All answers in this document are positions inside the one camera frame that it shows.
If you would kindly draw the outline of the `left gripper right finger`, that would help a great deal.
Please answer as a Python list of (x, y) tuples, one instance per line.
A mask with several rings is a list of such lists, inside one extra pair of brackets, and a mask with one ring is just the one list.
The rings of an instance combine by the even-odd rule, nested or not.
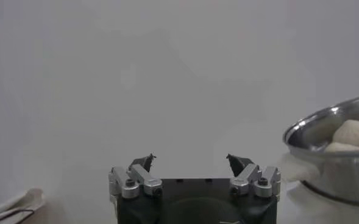
[(250, 190), (257, 197), (280, 197), (280, 171), (277, 167), (267, 166), (261, 170), (259, 165), (249, 158), (228, 154), (233, 178), (230, 179), (230, 194), (234, 197), (247, 195)]

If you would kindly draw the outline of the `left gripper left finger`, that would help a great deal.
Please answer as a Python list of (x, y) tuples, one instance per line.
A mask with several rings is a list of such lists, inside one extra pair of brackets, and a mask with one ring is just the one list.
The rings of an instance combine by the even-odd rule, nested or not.
[(128, 168), (113, 166), (108, 173), (109, 194), (126, 200), (137, 198), (141, 193), (159, 198), (163, 194), (163, 181), (150, 174), (153, 154), (134, 159)]

